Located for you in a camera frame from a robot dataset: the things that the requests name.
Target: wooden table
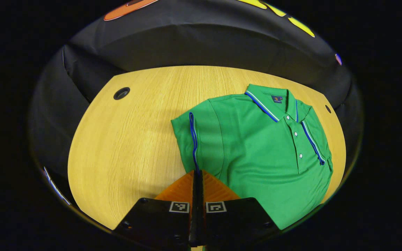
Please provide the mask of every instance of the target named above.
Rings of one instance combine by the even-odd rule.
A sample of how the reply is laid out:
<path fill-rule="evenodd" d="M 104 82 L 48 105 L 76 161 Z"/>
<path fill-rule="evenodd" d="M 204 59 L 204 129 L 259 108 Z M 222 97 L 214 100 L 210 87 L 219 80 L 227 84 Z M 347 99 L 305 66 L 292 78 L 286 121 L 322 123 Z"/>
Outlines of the wooden table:
<path fill-rule="evenodd" d="M 252 70 L 177 66 L 114 76 L 89 105 L 69 153 L 68 178 L 77 205 L 115 229 L 137 199 L 156 197 L 185 174 L 170 120 L 206 99 L 244 93 L 248 84 L 289 89 L 314 107 L 334 166 L 325 202 L 341 182 L 346 156 L 342 128 L 324 95 Z M 115 100 L 124 87 L 130 93 Z"/>

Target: yellow shape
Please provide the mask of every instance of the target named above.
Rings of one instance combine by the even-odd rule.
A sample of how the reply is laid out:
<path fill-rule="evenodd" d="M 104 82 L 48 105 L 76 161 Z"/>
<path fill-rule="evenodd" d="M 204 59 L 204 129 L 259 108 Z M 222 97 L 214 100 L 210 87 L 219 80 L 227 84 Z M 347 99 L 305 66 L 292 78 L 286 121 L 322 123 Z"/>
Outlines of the yellow shape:
<path fill-rule="evenodd" d="M 254 5 L 255 7 L 262 8 L 262 9 L 267 8 L 266 5 L 264 5 L 263 3 L 260 3 L 258 0 L 237 0 L 237 1 L 248 3 L 250 5 Z"/>
<path fill-rule="evenodd" d="M 155 198 L 169 188 L 174 192 L 169 190 L 166 194 L 173 199 L 183 195 L 177 192 L 179 185 L 180 189 L 190 190 L 190 174 L 182 178 L 186 172 L 171 119 L 206 99 L 243 94 L 249 84 L 289 89 L 297 99 L 314 107 L 332 152 L 334 171 L 322 200 L 325 202 L 341 183 L 346 156 L 342 128 L 334 111 L 329 113 L 325 108 L 332 106 L 323 94 L 252 70 L 175 66 L 114 76 L 91 102 L 69 152 L 69 186 L 78 207 L 113 230 L 139 198 Z M 124 87 L 131 88 L 128 95 L 113 99 Z M 204 180 L 206 184 L 217 181 L 209 181 L 206 176 Z M 206 194 L 217 196 L 208 189 Z"/>
<path fill-rule="evenodd" d="M 294 19 L 293 17 L 288 18 L 291 23 L 293 23 L 295 26 L 299 27 L 300 29 L 302 29 L 304 32 L 308 33 L 311 37 L 315 38 L 314 33 L 308 28 L 306 27 L 305 24 L 302 24 L 301 22 L 299 22 L 297 19 Z"/>
<path fill-rule="evenodd" d="M 271 10 L 273 10 L 274 13 L 277 14 L 277 16 L 285 16 L 285 15 L 286 15 L 286 13 L 284 13 L 283 11 L 279 10 L 279 9 L 276 8 L 276 7 L 271 6 L 271 5 L 268 4 L 268 3 L 265 3 L 265 5 L 268 5 L 268 7 L 269 7 Z"/>

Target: folded shirt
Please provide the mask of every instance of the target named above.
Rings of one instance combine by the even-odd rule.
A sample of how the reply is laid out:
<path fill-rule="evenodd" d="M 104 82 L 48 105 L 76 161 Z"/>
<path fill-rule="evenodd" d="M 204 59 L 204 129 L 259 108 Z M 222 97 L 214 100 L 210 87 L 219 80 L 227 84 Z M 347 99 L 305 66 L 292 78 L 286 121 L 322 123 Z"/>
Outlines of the folded shirt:
<path fill-rule="evenodd" d="M 327 137 L 314 109 L 287 89 L 249 84 L 171 122 L 187 173 L 199 167 L 255 197 L 280 229 L 325 196 L 333 173 Z"/>

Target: shirt collar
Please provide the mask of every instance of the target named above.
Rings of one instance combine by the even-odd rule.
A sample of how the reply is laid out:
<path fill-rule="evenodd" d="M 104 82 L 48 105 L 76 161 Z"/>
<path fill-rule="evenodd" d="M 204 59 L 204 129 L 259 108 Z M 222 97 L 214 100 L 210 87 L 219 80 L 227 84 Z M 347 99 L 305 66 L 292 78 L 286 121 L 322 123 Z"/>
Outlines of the shirt collar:
<path fill-rule="evenodd" d="M 299 121 L 297 100 L 288 89 L 270 88 L 249 84 L 244 94 L 248 95 L 275 122 L 278 122 L 286 116 L 290 116 L 290 118 L 294 119 L 295 122 Z M 286 111 L 284 111 L 280 106 L 277 106 L 277 104 L 271 99 L 271 96 L 286 97 L 288 100 Z"/>

